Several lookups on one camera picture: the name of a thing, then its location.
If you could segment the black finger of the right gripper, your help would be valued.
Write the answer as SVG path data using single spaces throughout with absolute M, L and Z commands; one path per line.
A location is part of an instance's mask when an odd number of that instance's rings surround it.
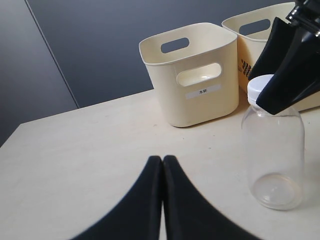
M 286 23 L 279 17 L 274 19 L 265 47 L 250 71 L 249 80 L 277 71 L 291 46 L 296 30 L 297 26 Z
M 297 29 L 292 43 L 256 104 L 272 115 L 320 91 L 320 38 Z

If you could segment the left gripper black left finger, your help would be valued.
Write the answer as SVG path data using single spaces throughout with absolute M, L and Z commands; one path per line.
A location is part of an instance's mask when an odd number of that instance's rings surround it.
M 150 156 L 121 201 L 75 240 L 158 240 L 163 200 L 163 162 Z

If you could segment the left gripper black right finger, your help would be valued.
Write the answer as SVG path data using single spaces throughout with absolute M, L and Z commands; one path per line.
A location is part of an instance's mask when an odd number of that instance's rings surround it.
M 163 159 L 164 218 L 168 240 L 251 240 L 253 235 L 213 207 L 187 177 L 178 159 Z

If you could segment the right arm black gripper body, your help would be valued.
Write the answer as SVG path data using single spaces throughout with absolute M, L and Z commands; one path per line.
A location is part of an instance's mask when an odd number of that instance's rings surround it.
M 294 8 L 285 17 L 291 24 L 320 36 L 320 0 L 295 0 Z

